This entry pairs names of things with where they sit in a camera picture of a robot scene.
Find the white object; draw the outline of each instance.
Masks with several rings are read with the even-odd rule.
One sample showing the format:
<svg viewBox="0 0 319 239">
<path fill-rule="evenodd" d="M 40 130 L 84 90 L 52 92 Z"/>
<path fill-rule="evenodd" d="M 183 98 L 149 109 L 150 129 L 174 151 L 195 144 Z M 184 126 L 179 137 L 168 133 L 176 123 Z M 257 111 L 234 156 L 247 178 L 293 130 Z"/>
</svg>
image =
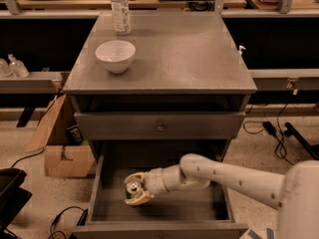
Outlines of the white object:
<svg viewBox="0 0 319 239">
<path fill-rule="evenodd" d="M 116 40 L 100 45 L 96 57 L 106 69 L 119 74 L 132 64 L 135 52 L 136 47 L 132 43 Z"/>
<path fill-rule="evenodd" d="M 131 33 L 131 21 L 128 0 L 111 0 L 114 27 L 118 35 Z"/>
<path fill-rule="evenodd" d="M 13 75 L 17 78 L 26 78 L 29 76 L 29 72 L 24 66 L 23 62 L 20 60 L 16 60 L 15 57 L 13 57 L 12 54 L 8 55 L 10 60 L 9 69 L 13 73 Z"/>
<path fill-rule="evenodd" d="M 242 51 L 245 51 L 245 50 L 246 50 L 246 48 L 245 48 L 244 46 L 239 45 L 238 53 L 239 53 L 240 55 L 242 55 Z"/>
<path fill-rule="evenodd" d="M 4 59 L 0 59 L 0 74 L 2 76 L 10 76 L 10 75 L 12 75 L 12 72 L 9 69 L 9 65 Z"/>
<path fill-rule="evenodd" d="M 141 204 L 174 190 L 191 190 L 192 184 L 194 189 L 200 189 L 198 184 L 215 181 L 277 209 L 278 239 L 319 238 L 318 161 L 300 162 L 282 175 L 187 154 L 179 165 L 163 168 L 160 172 L 158 170 L 140 175 L 144 178 L 143 191 L 150 197 L 132 201 L 127 199 L 127 204 Z"/>
</svg>

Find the plastic water bottle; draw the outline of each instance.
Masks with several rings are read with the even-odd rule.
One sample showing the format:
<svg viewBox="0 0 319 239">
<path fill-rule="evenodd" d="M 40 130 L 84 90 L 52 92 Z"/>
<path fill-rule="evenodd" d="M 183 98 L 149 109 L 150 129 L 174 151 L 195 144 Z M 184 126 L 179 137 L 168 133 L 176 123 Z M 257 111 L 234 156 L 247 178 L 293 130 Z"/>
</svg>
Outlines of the plastic water bottle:
<svg viewBox="0 0 319 239">
<path fill-rule="evenodd" d="M 29 72 L 26 69 L 26 67 L 24 66 L 22 61 L 16 60 L 16 58 L 13 57 L 12 54 L 9 54 L 8 57 L 9 57 L 9 60 L 11 62 L 9 64 L 9 68 L 15 77 L 26 78 L 29 76 Z"/>
<path fill-rule="evenodd" d="M 2 76 L 12 75 L 11 70 L 9 69 L 8 63 L 4 59 L 0 59 L 0 72 Z"/>
<path fill-rule="evenodd" d="M 114 27 L 118 35 L 131 33 L 130 11 L 128 0 L 111 0 Z"/>
</svg>

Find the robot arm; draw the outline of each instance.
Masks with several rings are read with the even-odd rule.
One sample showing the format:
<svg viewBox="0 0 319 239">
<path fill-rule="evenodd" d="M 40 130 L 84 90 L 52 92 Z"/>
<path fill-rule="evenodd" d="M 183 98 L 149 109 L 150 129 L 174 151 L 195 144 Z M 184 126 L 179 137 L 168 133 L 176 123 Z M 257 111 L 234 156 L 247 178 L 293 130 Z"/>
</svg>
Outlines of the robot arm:
<svg viewBox="0 0 319 239">
<path fill-rule="evenodd" d="M 199 190 L 215 181 L 277 209 L 284 175 L 216 162 L 197 154 L 178 165 L 130 175 L 125 184 L 129 205 L 139 205 L 174 190 Z M 132 192 L 132 185 L 139 190 Z"/>
<path fill-rule="evenodd" d="M 304 161 L 285 175 L 216 162 L 197 154 L 178 165 L 126 178 L 128 205 L 174 190 L 200 190 L 215 181 L 279 211 L 279 239 L 319 238 L 319 162 Z"/>
</svg>

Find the floor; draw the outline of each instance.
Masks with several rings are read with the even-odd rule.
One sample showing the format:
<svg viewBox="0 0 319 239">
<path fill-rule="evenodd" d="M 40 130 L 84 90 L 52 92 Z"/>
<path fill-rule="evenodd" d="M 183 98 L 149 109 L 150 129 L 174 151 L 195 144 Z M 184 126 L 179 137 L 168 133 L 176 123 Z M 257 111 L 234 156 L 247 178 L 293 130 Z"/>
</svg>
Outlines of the floor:
<svg viewBox="0 0 319 239">
<path fill-rule="evenodd" d="M 253 106 L 247 108 L 245 128 L 232 141 L 224 162 L 245 167 L 285 173 L 291 166 L 284 159 L 274 155 L 277 140 L 263 129 L 262 122 L 269 120 L 277 127 L 277 118 L 284 106 Z M 25 156 L 24 148 L 30 140 L 37 120 L 30 120 L 25 127 L 16 127 L 15 120 L 4 120 L 0 111 L 0 168 L 10 167 L 17 159 Z M 289 121 L 309 141 L 319 143 L 319 113 L 313 105 L 289 105 L 279 117 L 279 124 Z M 311 159 L 308 152 L 294 136 L 285 138 L 287 159 L 292 163 Z M 69 206 L 89 208 L 94 178 L 54 178 L 44 174 L 44 156 L 39 155 L 20 161 L 16 167 L 26 171 L 27 177 L 22 187 L 33 196 L 10 224 L 9 229 L 19 238 L 43 239 L 50 237 L 50 226 L 62 210 Z M 228 189 L 230 205 L 237 223 L 247 223 L 249 230 L 241 239 L 276 238 L 277 211 L 255 200 Z M 72 227 L 77 223 L 82 211 L 72 208 L 66 211 L 54 231 L 61 230 L 69 238 Z M 57 233 L 54 238 L 64 238 Z"/>
</svg>

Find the black chair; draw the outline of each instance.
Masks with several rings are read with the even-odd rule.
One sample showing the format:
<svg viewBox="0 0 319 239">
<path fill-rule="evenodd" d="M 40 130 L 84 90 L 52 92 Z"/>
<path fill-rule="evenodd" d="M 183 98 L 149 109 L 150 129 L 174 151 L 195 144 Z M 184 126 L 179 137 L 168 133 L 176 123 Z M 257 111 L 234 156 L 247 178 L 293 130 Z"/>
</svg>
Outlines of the black chair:
<svg viewBox="0 0 319 239">
<path fill-rule="evenodd" d="M 289 122 L 286 124 L 287 130 L 285 131 L 286 136 L 294 135 L 300 144 L 308 151 L 308 153 L 315 160 L 319 160 L 319 144 L 310 145 L 309 142 L 297 131 L 295 127 Z"/>
<path fill-rule="evenodd" d="M 0 169 L 0 238 L 15 238 L 6 233 L 7 226 L 28 202 L 32 194 L 21 188 L 27 174 L 17 168 Z"/>
</svg>

